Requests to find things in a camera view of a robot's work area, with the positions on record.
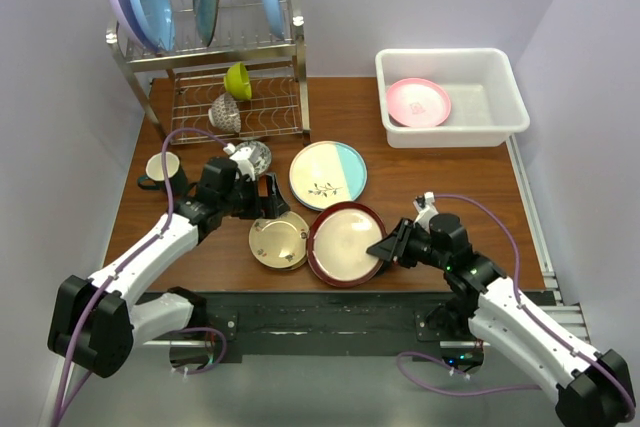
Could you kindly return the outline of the cream and teal plate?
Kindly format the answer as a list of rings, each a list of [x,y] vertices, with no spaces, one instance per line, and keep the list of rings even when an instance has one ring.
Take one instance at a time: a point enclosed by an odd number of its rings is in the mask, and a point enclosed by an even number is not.
[[[292,194],[316,211],[357,200],[367,180],[367,166],[361,154],[337,141],[310,144],[296,154],[289,167]]]

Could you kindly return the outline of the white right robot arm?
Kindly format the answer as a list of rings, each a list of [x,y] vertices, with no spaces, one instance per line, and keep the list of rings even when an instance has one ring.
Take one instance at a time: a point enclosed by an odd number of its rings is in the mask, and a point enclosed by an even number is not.
[[[533,303],[492,260],[476,251],[460,219],[437,214],[426,226],[399,221],[368,254],[385,264],[442,270],[458,304],[448,333],[487,342],[524,372],[565,426],[616,426],[636,414],[629,368],[614,350],[600,352]]]

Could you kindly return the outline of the pink plate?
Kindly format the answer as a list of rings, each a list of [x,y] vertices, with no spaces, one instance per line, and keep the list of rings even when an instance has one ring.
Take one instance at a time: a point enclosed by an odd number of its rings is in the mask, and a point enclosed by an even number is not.
[[[452,108],[449,95],[438,84],[422,78],[405,78],[386,91],[387,110],[398,124],[432,128],[445,122]]]

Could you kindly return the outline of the red rimmed cream plate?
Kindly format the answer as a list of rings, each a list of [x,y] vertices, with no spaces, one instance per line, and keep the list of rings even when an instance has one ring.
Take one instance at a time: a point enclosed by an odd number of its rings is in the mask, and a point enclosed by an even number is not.
[[[385,236],[384,223],[373,209],[353,201],[339,202],[313,222],[306,245],[308,263],[328,285],[362,285],[382,268],[382,261],[367,249]]]

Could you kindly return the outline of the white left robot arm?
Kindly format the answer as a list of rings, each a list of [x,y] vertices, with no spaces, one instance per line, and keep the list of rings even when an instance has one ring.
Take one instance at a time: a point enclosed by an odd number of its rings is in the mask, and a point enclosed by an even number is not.
[[[87,279],[72,275],[60,285],[48,349],[107,378],[142,343],[174,331],[185,339],[200,337],[207,327],[205,300],[180,287],[145,304],[142,294],[225,217],[276,219],[289,209],[274,173],[253,178],[230,158],[211,158],[194,193],[173,199],[125,254]]]

